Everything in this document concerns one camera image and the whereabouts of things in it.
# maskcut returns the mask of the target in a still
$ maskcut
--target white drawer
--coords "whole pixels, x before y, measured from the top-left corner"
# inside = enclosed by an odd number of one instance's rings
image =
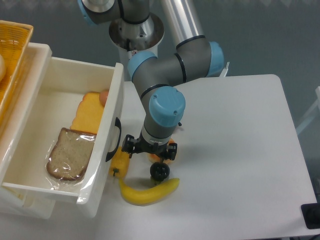
[[[121,117],[123,83],[120,63],[109,67],[52,57],[2,186],[20,195],[76,203],[86,216],[94,217],[109,168],[106,155],[116,147],[120,134],[115,122]],[[55,188],[45,168],[51,146],[61,128],[72,124],[84,94],[106,89],[108,99],[82,181]]]

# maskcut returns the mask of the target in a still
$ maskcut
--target black drawer handle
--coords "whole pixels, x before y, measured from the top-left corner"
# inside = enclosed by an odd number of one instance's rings
[[[109,151],[107,154],[106,154],[106,158],[105,158],[105,161],[108,162],[109,160],[111,160],[114,155],[116,154],[117,150],[118,150],[118,147],[119,147],[119,143],[120,143],[120,138],[121,138],[121,122],[120,122],[120,119],[118,117],[115,118],[115,124],[114,124],[116,127],[119,128],[120,130],[120,133],[119,133],[119,138],[118,138],[118,142],[116,144],[116,147],[113,151]]]

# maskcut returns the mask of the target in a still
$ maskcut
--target silver metal pole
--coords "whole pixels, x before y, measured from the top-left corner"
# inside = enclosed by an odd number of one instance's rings
[[[103,13],[114,5],[115,0],[82,0],[82,2],[92,12]]]
[[[204,35],[192,0],[162,0],[161,3],[176,45]]]

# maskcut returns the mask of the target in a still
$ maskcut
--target yellow basket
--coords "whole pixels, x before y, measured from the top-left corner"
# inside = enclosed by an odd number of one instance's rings
[[[0,126],[19,83],[19,69],[33,33],[33,26],[0,20],[0,54],[6,73],[0,81]]]

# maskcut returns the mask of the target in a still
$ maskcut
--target banana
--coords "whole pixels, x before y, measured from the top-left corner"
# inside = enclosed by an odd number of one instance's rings
[[[122,178],[119,185],[122,197],[129,203],[135,205],[146,205],[154,203],[172,193],[179,186],[179,178],[171,178],[147,190],[135,190],[127,186]]]

